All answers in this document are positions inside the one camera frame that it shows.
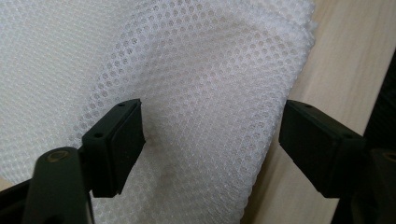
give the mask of honeycomb mesh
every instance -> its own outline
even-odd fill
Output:
[[[13,183],[113,105],[147,143],[97,223],[238,223],[314,39],[308,0],[0,3],[0,175]]]

